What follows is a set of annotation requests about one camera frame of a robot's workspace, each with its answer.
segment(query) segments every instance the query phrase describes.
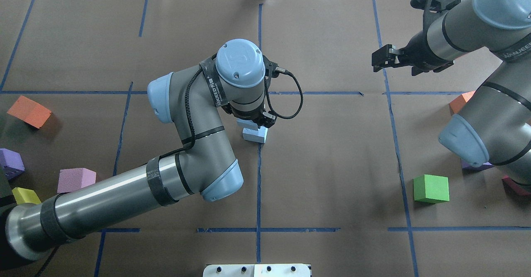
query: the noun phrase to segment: pink foam block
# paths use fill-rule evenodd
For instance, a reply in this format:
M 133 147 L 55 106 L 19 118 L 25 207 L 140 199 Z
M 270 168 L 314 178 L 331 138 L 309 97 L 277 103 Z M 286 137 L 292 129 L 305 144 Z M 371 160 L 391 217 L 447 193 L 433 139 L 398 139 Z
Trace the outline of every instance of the pink foam block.
M 518 196 L 527 196 L 531 195 L 531 193 L 524 190 L 522 187 L 520 187 L 518 184 L 516 184 L 508 175 L 504 176 L 501 179 L 508 187 L 510 187 Z
M 57 193 L 73 192 L 96 182 L 96 173 L 86 168 L 61 169 Z

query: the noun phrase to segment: green foam block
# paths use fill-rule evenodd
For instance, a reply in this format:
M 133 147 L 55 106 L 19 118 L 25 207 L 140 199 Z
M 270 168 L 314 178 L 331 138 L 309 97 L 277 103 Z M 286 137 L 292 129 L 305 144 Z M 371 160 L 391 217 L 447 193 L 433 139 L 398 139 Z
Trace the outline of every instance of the green foam block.
M 449 202 L 448 177 L 439 177 L 438 175 L 415 177 L 413 179 L 413 196 L 417 202 Z

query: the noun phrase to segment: foam cube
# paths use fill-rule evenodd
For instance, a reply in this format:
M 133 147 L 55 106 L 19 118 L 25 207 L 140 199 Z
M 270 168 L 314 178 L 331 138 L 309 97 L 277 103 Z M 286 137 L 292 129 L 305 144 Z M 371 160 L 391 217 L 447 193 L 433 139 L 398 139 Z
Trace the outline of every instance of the foam cube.
M 463 168 L 463 170 L 483 171 L 493 167 L 494 165 L 489 162 L 483 163 L 480 167 L 472 167 L 472 165 L 468 164 L 465 160 L 461 160 L 461 168 Z
M 268 128 L 265 126 L 261 126 L 258 131 L 243 128 L 243 139 L 258 143 L 266 143 L 267 130 Z
M 519 184 L 516 184 L 508 175 L 504 176 L 502 179 L 504 184 L 510 187 L 518 196 L 529 196 L 531 192 L 528 192 L 524 188 L 520 187 Z
M 0 148 L 0 165 L 8 180 L 21 175 L 25 170 L 20 154 L 7 148 Z
M 7 111 L 7 114 L 19 118 L 27 124 L 39 129 L 50 117 L 51 111 L 25 96 L 20 96 Z
M 13 189 L 13 196 L 15 196 L 15 201 L 17 201 L 17 204 L 23 204 L 23 203 L 40 204 L 40 199 L 34 190 L 15 187 Z
M 86 168 L 61 169 L 57 193 L 73 192 L 96 182 L 96 173 Z
M 421 175 L 413 179 L 413 196 L 417 202 L 441 203 L 450 201 L 448 177 Z
M 253 122 L 252 120 L 242 120 L 241 118 L 238 118 L 236 120 L 236 123 L 238 124 L 238 126 L 241 126 L 241 128 L 247 128 L 258 131 L 258 124 L 256 122 Z
M 465 104 L 472 98 L 474 95 L 474 92 L 465 92 L 464 94 L 461 94 L 459 97 L 455 98 L 455 100 L 450 102 L 450 108 L 452 109 L 453 113 L 459 113 L 461 109 L 465 106 Z

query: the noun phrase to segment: robotic arm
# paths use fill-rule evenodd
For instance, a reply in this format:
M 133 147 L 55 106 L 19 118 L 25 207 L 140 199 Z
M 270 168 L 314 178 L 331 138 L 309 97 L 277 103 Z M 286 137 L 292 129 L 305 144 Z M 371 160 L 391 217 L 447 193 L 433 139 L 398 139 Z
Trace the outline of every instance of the robotic arm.
M 194 193 L 212 202 L 239 190 L 243 177 L 217 107 L 272 126 L 278 114 L 265 112 L 264 97 L 279 73 L 292 75 L 250 41 L 233 39 L 198 66 L 152 81 L 150 104 L 162 122 L 175 123 L 184 147 L 42 204 L 0 208 L 0 269 L 34 262 L 57 245 Z
M 424 9 L 423 31 L 397 50 L 372 54 L 377 72 L 413 66 L 440 72 L 487 47 L 503 62 L 452 117 L 439 141 L 472 166 L 490 162 L 531 190 L 531 0 L 412 0 Z

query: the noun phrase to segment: light blue block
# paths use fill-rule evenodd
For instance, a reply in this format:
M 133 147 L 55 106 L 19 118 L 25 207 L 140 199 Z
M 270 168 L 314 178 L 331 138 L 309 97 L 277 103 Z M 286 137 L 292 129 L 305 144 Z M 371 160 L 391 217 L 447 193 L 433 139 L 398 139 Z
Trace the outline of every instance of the light blue block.
M 238 126 L 241 126 L 241 128 L 258 131 L 258 124 L 253 122 L 252 120 L 242 120 L 238 118 L 236 122 Z
M 265 126 L 261 126 L 258 131 L 243 128 L 243 139 L 258 143 L 266 143 L 267 130 L 268 128 Z

